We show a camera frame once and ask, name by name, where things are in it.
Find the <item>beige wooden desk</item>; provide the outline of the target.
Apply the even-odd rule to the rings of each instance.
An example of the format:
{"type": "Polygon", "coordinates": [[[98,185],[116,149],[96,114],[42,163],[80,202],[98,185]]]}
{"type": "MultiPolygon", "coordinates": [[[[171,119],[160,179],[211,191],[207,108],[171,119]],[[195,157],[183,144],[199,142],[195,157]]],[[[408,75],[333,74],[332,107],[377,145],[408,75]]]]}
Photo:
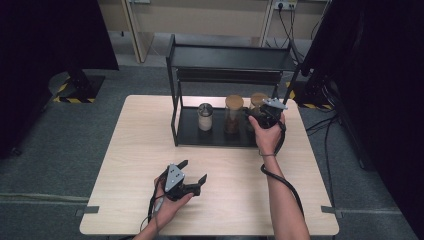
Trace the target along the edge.
{"type": "Polygon", "coordinates": [[[156,33],[248,37],[261,46],[273,0],[97,0],[106,28],[130,34],[143,63],[156,33]]]}

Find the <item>white wall power socket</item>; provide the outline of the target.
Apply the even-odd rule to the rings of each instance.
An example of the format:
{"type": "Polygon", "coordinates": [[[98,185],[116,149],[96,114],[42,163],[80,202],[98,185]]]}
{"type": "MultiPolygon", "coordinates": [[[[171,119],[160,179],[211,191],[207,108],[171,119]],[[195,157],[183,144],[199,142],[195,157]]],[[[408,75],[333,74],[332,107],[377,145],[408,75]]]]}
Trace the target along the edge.
{"type": "Polygon", "coordinates": [[[294,11],[296,9],[298,0],[276,0],[274,8],[276,10],[294,11]]]}

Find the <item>metal-lid glass jar white powder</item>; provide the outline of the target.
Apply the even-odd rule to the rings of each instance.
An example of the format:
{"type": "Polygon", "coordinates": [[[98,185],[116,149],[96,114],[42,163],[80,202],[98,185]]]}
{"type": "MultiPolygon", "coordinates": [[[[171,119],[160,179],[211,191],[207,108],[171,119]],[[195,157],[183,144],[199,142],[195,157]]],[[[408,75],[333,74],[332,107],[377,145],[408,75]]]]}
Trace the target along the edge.
{"type": "Polygon", "coordinates": [[[198,127],[202,131],[209,131],[213,123],[213,107],[209,103],[202,103],[198,110],[198,127]]]}

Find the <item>person's right hand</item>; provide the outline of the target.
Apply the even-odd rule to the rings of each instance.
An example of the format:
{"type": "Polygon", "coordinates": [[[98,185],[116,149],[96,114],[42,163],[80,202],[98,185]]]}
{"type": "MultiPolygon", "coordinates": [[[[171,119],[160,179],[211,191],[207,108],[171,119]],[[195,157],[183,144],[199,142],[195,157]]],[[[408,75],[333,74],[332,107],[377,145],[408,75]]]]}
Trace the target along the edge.
{"type": "Polygon", "coordinates": [[[275,156],[278,142],[282,139],[283,133],[280,125],[284,124],[285,116],[281,115],[280,120],[273,127],[263,129],[253,116],[248,117],[255,132],[256,144],[261,156],[275,156]]]}

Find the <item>black metal shelf rack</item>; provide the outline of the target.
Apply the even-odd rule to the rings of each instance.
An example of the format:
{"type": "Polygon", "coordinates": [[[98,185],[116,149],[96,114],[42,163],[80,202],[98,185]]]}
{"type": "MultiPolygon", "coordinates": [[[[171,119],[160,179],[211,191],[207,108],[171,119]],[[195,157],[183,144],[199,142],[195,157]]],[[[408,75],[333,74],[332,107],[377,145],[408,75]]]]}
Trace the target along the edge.
{"type": "Polygon", "coordinates": [[[174,144],[253,147],[255,137],[248,118],[254,117],[262,128],[282,125],[280,115],[288,108],[289,97],[279,98],[278,87],[284,72],[299,73],[300,63],[293,41],[285,48],[261,48],[182,44],[171,38],[166,64],[174,144]],[[255,91],[248,99],[231,93],[191,101],[183,96],[184,83],[271,86],[273,91],[255,91]]]}

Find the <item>person's left hand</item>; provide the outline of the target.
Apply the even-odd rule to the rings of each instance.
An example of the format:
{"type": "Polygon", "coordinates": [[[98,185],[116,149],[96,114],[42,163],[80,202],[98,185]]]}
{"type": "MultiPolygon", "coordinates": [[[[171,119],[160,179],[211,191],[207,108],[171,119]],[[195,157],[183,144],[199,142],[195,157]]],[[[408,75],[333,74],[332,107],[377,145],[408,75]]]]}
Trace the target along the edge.
{"type": "Polygon", "coordinates": [[[162,230],[173,220],[177,212],[191,200],[193,194],[189,193],[180,200],[171,201],[164,194],[162,180],[156,178],[154,180],[154,186],[154,208],[156,209],[156,212],[153,214],[151,222],[162,230]]]}

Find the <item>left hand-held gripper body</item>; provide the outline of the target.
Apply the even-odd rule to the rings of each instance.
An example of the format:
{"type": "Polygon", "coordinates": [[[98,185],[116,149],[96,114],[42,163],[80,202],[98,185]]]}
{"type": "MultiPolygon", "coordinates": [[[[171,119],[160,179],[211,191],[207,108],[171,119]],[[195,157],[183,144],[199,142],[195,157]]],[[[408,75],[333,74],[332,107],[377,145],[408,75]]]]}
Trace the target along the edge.
{"type": "Polygon", "coordinates": [[[169,200],[177,201],[189,194],[186,192],[187,185],[184,184],[185,174],[182,169],[177,168],[177,164],[171,163],[168,165],[165,177],[163,191],[169,200]]]}

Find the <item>wooden-lid glass jar dark spices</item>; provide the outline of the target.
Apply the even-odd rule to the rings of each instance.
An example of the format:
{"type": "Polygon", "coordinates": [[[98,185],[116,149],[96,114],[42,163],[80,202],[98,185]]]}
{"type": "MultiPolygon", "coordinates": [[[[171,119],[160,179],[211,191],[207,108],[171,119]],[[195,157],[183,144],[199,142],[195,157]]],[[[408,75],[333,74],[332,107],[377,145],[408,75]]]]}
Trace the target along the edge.
{"type": "Polygon", "coordinates": [[[239,95],[228,95],[225,99],[224,131],[228,134],[239,132],[239,115],[244,106],[244,100],[239,95]]]}

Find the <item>grey floor tape piece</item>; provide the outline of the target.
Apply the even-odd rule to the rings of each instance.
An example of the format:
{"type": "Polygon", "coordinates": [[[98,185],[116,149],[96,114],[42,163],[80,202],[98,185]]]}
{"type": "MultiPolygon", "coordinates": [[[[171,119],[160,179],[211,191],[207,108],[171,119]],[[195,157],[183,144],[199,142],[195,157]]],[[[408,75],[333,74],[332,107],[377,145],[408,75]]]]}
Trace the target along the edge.
{"type": "Polygon", "coordinates": [[[83,217],[86,214],[97,214],[99,208],[99,206],[86,206],[84,209],[77,209],[75,212],[75,216],[83,217]]]}
{"type": "Polygon", "coordinates": [[[334,214],[338,219],[343,217],[343,213],[340,209],[332,206],[322,206],[321,211],[323,213],[334,214]]]}

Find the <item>black stand base striped tape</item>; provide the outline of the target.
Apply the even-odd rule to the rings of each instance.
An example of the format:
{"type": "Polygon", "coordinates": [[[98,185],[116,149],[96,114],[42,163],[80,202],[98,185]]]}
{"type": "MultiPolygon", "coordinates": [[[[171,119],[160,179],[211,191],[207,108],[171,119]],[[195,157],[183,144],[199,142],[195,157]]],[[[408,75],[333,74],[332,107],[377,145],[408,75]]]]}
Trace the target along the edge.
{"type": "Polygon", "coordinates": [[[289,98],[302,108],[332,110],[333,106],[324,93],[321,90],[310,89],[307,84],[308,78],[298,75],[294,87],[290,90],[289,98]]]}
{"type": "Polygon", "coordinates": [[[105,80],[102,75],[87,75],[82,69],[69,73],[68,78],[59,87],[54,102],[93,103],[105,80]]]}

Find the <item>wooden-lid glass jar green leaves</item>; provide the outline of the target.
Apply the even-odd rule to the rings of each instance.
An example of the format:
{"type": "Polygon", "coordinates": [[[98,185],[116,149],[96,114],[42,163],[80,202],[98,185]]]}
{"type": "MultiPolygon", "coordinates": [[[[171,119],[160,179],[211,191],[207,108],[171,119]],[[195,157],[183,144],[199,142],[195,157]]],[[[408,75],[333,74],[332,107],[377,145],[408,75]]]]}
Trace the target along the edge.
{"type": "MultiPolygon", "coordinates": [[[[261,107],[264,105],[264,99],[267,99],[268,96],[264,93],[253,93],[250,97],[250,106],[249,108],[261,107]]],[[[260,126],[266,125],[266,114],[261,110],[262,116],[259,120],[256,120],[260,126]]]]}

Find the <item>dark curtain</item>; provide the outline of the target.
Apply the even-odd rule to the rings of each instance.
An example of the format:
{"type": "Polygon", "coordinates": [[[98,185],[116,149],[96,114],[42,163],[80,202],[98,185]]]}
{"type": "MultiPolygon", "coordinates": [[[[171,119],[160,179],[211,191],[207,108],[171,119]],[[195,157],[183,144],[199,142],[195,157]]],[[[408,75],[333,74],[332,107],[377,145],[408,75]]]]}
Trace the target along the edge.
{"type": "Polygon", "coordinates": [[[424,240],[424,0],[331,0],[302,65],[424,240]]]}
{"type": "Polygon", "coordinates": [[[53,76],[117,68],[98,0],[0,0],[0,159],[51,96],[53,76]]]}

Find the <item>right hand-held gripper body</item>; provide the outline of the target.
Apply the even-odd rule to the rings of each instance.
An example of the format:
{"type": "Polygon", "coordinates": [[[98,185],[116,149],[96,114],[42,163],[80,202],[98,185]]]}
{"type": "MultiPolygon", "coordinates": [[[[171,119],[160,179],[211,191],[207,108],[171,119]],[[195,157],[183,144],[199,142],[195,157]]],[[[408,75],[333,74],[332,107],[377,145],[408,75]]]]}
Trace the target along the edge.
{"type": "Polygon", "coordinates": [[[269,129],[280,121],[281,113],[287,109],[278,98],[263,99],[257,121],[261,128],[269,129]]]}

